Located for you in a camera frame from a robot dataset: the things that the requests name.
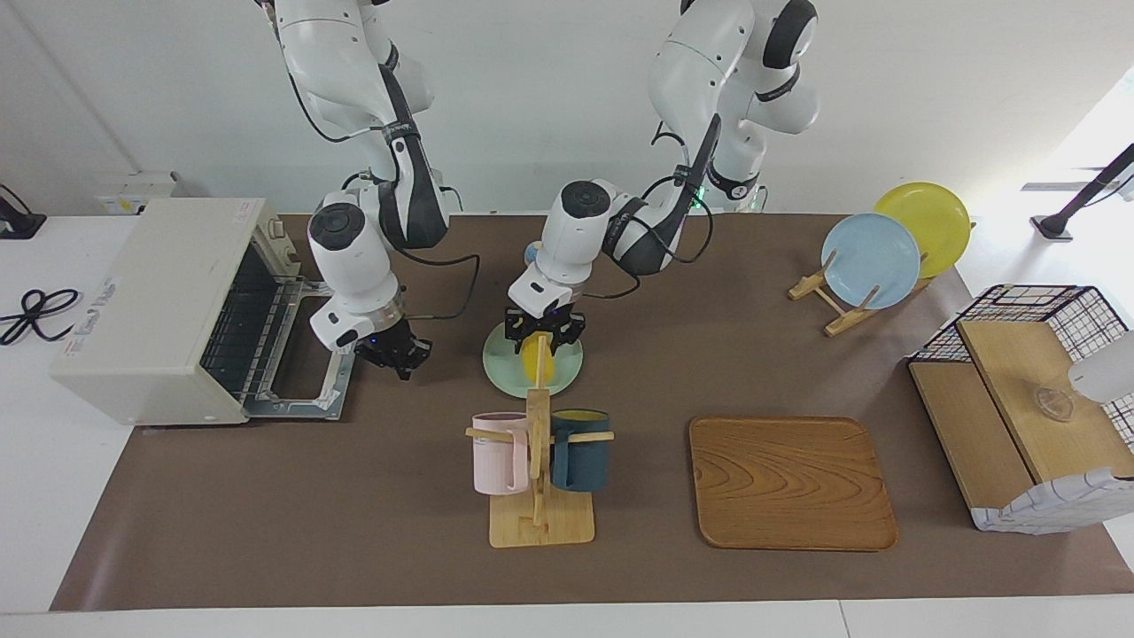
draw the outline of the white wall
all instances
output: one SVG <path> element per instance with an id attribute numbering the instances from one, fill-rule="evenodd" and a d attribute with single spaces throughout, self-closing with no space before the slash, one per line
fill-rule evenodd
<path id="1" fill-rule="evenodd" d="M 266 195 L 303 210 L 359 165 L 356 151 L 307 129 L 252 0 L 5 2 L 141 167 L 177 170 L 195 194 Z M 1134 63 L 1118 19 L 1128 0 L 816 5 L 804 73 L 823 112 L 802 136 L 771 139 L 770 210 L 856 211 L 903 180 L 932 179 L 979 214 L 991 195 L 1018 188 Z M 431 162 L 471 209 L 518 210 L 545 207 L 570 179 L 638 189 L 670 170 L 676 150 L 646 145 L 657 116 L 645 77 L 677 6 L 398 0 L 384 10 L 435 85 L 433 109 L 418 117 Z M 29 197 L 48 197 L 57 169 L 76 181 L 99 148 L 74 118 L 44 107 L 50 87 L 29 83 L 27 60 L 7 46 L 0 86 L 27 91 L 0 92 L 0 178 L 17 181 L 7 177 L 20 164 L 14 156 L 39 158 L 17 177 L 35 188 Z"/>

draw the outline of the blue mug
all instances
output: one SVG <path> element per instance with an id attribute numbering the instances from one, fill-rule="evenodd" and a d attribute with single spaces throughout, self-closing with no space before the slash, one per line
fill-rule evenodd
<path id="1" fill-rule="evenodd" d="M 568 443 L 573 434 L 610 431 L 610 416 L 599 410 L 551 414 L 551 485 L 567 492 L 598 492 L 607 486 L 610 442 Z"/>

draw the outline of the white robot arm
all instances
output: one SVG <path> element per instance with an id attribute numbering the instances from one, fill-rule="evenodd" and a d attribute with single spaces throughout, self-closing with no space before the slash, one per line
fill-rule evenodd
<path id="1" fill-rule="evenodd" d="M 692 161 L 686 155 L 687 165 L 675 169 L 660 205 L 601 179 L 564 188 L 548 214 L 535 260 L 508 289 L 519 308 L 507 312 L 506 337 L 516 342 L 517 352 L 534 332 L 551 333 L 552 351 L 578 338 L 585 321 L 572 313 L 572 304 L 590 275 L 584 262 L 600 250 L 635 278 L 666 267 L 706 175 L 730 198 L 751 196 L 763 156 L 753 121 L 799 131 L 818 114 L 815 92 L 799 83 L 797 63 L 814 25 L 809 0 L 683 3 L 682 18 L 651 67 L 650 100 L 683 146 L 700 139 L 696 155 Z M 583 193 L 592 193 L 586 197 L 595 205 L 609 201 L 609 209 L 573 214 L 570 201 Z"/>
<path id="2" fill-rule="evenodd" d="M 257 0 L 301 104 L 306 97 L 321 118 L 349 131 L 319 133 L 331 142 L 357 139 L 370 163 L 371 185 L 328 194 L 311 219 L 315 262 L 336 292 L 311 317 L 312 329 L 328 349 L 354 349 L 408 380 L 431 343 L 409 330 L 387 248 L 437 245 L 449 216 L 413 118 L 433 95 L 421 65 L 383 31 L 376 6 L 386 1 Z"/>

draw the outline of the mug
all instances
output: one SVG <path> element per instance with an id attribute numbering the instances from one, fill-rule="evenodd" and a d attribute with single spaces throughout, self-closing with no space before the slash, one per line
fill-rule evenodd
<path id="1" fill-rule="evenodd" d="M 480 431 L 508 433 L 511 443 L 473 439 L 473 488 L 481 494 L 519 494 L 528 487 L 527 416 L 488 412 L 473 417 Z"/>
<path id="2" fill-rule="evenodd" d="M 573 434 L 604 433 L 610 416 L 599 410 L 559 410 L 551 414 L 551 485 L 567 492 L 598 492 L 607 486 L 610 442 L 568 443 Z"/>

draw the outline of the brown wooden cutting board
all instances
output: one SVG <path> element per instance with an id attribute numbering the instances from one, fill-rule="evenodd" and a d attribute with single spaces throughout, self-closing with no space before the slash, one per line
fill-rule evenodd
<path id="1" fill-rule="evenodd" d="M 898 542 L 874 448 L 853 419 L 703 417 L 689 446 L 710 545 L 880 552 Z"/>

